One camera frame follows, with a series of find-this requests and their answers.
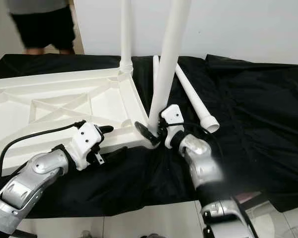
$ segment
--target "black cloth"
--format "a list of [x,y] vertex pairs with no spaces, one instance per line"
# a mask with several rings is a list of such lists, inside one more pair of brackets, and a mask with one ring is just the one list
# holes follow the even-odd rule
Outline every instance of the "black cloth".
[[10,15],[25,48],[44,48],[49,44],[59,50],[73,48],[75,33],[69,6],[51,12]]
[[[117,67],[115,56],[5,55],[0,78]],[[133,79],[147,113],[152,57],[133,57]],[[220,123],[218,159],[233,193],[262,191],[279,211],[298,207],[298,65],[251,63],[208,55],[179,64]],[[198,122],[175,77],[169,104]],[[203,137],[196,128],[188,128]],[[215,156],[218,150],[207,140]],[[74,171],[49,187],[29,217],[115,215],[147,205],[196,199],[185,161],[161,144],[122,150],[114,163]]]

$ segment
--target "white plastic pipe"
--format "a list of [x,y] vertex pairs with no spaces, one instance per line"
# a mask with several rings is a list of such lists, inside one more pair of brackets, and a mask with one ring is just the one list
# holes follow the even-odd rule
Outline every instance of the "white plastic pipe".
[[153,56],[153,91],[155,91],[157,84],[157,75],[159,69],[159,56]]
[[208,109],[205,107],[199,95],[194,90],[187,76],[185,76],[184,72],[178,64],[175,68],[175,72],[192,106],[194,107],[195,112],[200,119],[200,125],[208,130],[210,133],[216,132],[219,129],[220,124],[218,123],[216,118],[209,113]]
[[131,73],[131,0],[121,0],[121,60],[120,71]]
[[167,22],[148,121],[148,129],[156,136],[158,115],[168,103],[190,5],[191,0],[173,0]]

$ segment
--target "white wall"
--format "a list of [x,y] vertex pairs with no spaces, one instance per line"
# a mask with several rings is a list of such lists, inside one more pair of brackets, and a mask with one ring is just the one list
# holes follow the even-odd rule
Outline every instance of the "white wall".
[[[133,55],[161,52],[171,0],[132,0]],[[75,0],[84,51],[120,55],[120,0]],[[298,63],[298,0],[193,0],[181,55]]]
[[20,54],[23,46],[17,30],[0,0],[0,59],[4,54]]

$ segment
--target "person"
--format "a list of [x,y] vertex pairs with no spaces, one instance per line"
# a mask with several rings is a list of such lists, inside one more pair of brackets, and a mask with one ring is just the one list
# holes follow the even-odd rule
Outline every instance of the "person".
[[60,54],[75,54],[73,19],[67,0],[5,0],[25,53],[44,54],[52,44]]

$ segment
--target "black shorts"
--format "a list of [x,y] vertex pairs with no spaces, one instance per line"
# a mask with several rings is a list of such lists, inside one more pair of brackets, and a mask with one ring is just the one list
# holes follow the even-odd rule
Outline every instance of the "black shorts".
[[25,48],[44,48],[49,44],[59,50],[71,49],[75,34],[70,7],[46,13],[11,14]]

